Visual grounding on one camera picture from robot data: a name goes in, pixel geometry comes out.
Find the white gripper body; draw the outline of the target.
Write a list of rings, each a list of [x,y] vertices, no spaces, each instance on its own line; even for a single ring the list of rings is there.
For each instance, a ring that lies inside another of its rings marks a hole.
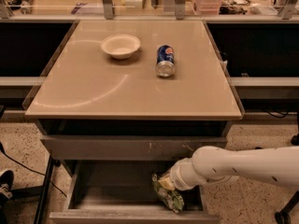
[[[185,158],[177,161],[170,169],[170,180],[178,190],[193,189],[196,186],[196,172],[192,160]]]

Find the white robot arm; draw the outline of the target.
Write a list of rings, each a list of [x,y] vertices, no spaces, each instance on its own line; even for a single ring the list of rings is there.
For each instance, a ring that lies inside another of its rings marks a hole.
[[[232,151],[200,147],[158,179],[163,188],[187,190],[222,184],[239,176],[299,190],[299,147]]]

